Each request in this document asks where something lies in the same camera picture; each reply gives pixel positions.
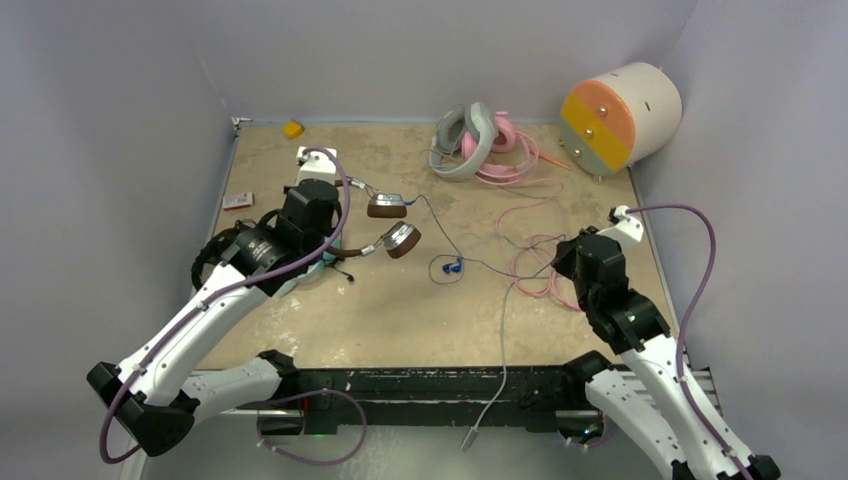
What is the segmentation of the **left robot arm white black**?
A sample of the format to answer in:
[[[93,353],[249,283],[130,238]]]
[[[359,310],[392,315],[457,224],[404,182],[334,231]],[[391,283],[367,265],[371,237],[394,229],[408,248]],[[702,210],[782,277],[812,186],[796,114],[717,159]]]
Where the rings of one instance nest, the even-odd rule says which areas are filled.
[[[218,413],[258,402],[284,409],[301,396],[299,370],[276,350],[237,367],[193,373],[234,326],[334,247],[352,188],[347,178],[302,180],[287,190],[282,207],[219,232],[193,266],[195,296],[135,353],[89,371],[86,379],[107,408],[99,438],[104,463],[119,464],[138,451],[162,455]]]

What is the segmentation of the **black headphones with cable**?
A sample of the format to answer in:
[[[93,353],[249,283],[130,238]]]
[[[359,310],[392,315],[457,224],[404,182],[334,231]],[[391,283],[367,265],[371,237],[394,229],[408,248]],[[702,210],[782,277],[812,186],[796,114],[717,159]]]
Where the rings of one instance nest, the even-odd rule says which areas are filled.
[[[237,236],[256,225],[257,222],[252,219],[236,220],[232,227],[221,230],[207,241],[195,257],[190,269],[191,283],[195,290],[199,290],[203,285],[202,274],[205,266],[217,265]]]

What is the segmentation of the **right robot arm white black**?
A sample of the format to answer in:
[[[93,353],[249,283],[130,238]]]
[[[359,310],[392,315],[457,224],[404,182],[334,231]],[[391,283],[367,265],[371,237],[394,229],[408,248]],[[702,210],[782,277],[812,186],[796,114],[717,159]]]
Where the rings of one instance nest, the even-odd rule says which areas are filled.
[[[646,296],[629,285],[622,246],[582,231],[558,244],[551,263],[572,281],[593,332],[642,383],[634,393],[622,374],[592,351],[567,363],[564,399],[599,408],[649,457],[665,479],[778,479],[768,455],[758,455],[729,428],[679,357],[669,325]]]

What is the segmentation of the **blue earphones with cable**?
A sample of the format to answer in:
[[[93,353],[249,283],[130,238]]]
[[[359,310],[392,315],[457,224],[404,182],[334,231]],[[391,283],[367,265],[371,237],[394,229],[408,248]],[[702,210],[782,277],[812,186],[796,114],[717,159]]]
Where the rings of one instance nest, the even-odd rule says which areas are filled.
[[[485,268],[489,269],[490,271],[492,271],[492,272],[494,272],[498,275],[501,275],[501,276],[508,278],[513,283],[515,283],[516,281],[519,281],[519,280],[535,280],[535,279],[541,279],[542,278],[541,274],[544,271],[545,266],[543,266],[535,275],[521,276],[521,275],[516,274],[513,269],[511,269],[510,271],[502,271],[502,270],[499,270],[499,269],[493,267],[492,265],[486,263],[483,260],[475,259],[475,258],[469,258],[469,257],[464,256],[462,251],[460,250],[460,248],[457,246],[456,242],[450,237],[450,235],[446,232],[446,230],[442,226],[438,216],[436,215],[434,208],[432,207],[429,199],[426,196],[417,195],[412,200],[404,200],[403,204],[407,207],[410,207],[410,206],[414,205],[418,200],[423,200],[426,203],[427,208],[428,208],[433,220],[435,221],[436,225],[440,229],[444,238],[448,241],[448,243],[450,244],[450,246],[454,250],[453,254],[438,254],[438,255],[435,255],[431,259],[429,267],[428,267],[428,276],[429,276],[429,279],[432,283],[434,283],[436,285],[442,285],[442,286],[453,285],[453,284],[459,283],[466,275],[466,271],[467,271],[466,264],[467,263],[480,264],[480,265],[484,266]],[[551,241],[554,241],[554,240],[564,239],[563,235],[557,235],[557,236],[541,235],[539,240],[535,241],[534,243],[528,243],[526,245],[518,244],[518,243],[514,242],[513,240],[511,240],[508,236],[501,233],[498,227],[496,227],[494,229],[493,235],[494,235],[494,238],[497,241],[498,247],[502,247],[503,243],[506,242],[509,245],[511,245],[513,248],[518,249],[520,253],[523,253],[525,251],[534,250],[536,247],[538,247],[539,245],[542,245],[544,243],[548,243],[548,242],[551,242]],[[454,276],[453,280],[440,281],[440,280],[437,280],[433,276],[433,264],[439,259],[446,259],[446,262],[441,266],[441,270],[443,271],[443,273],[445,275],[449,275],[449,276],[453,275]]]

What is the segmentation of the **teal white cat headphones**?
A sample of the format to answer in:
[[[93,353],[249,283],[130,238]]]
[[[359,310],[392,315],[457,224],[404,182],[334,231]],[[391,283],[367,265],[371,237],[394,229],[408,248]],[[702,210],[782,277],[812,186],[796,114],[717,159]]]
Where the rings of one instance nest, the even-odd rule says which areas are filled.
[[[342,261],[344,261],[344,258],[324,253],[314,264],[307,268],[305,273],[286,280],[277,290],[276,296],[283,297],[301,284],[305,285],[316,281],[324,270],[334,269]]]

